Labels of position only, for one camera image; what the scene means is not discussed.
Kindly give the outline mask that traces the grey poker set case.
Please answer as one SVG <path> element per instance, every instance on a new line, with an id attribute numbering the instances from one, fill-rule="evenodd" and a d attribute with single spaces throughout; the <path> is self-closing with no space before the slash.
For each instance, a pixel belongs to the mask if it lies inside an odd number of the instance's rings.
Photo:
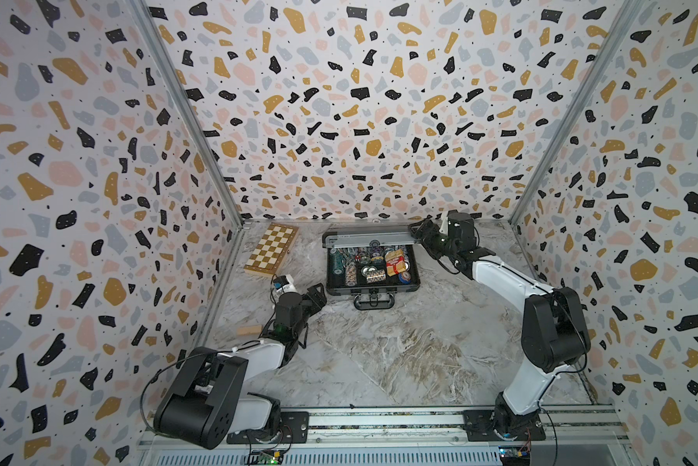
<path id="1" fill-rule="evenodd" d="M 359 311 L 390 310 L 395 295 L 421 286 L 414 244 L 405 226 L 327 231 L 327 292 L 352 297 Z"/>

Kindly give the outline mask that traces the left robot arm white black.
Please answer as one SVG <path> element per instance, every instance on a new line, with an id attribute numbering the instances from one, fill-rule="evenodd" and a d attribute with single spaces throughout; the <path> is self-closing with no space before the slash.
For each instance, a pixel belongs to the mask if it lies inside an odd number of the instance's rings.
<path id="1" fill-rule="evenodd" d="M 198 347 L 174 366 L 178 373 L 153 417 L 158 435 L 213 450 L 228 442 L 283 442 L 292 427 L 281 402 L 246 390 L 249 380 L 285 367 L 307 346 L 309 320 L 327 305 L 321 283 L 299 292 L 289 275 L 271 285 L 273 313 L 259 337 L 230 349 Z"/>

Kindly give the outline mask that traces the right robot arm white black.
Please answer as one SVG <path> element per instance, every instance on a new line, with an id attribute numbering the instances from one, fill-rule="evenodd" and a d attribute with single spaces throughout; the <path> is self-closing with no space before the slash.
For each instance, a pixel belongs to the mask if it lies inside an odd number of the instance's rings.
<path id="1" fill-rule="evenodd" d="M 409 233 L 435 261 L 447 258 L 449 273 L 492 289 L 521 312 L 524 359 L 496 398 L 490 429 L 502 440 L 530 433 L 556 378 L 578 373 L 576 365 L 587 362 L 591 344 L 578 293 L 539 282 L 483 247 L 471 214 L 449 211 L 439 223 L 412 223 Z"/>

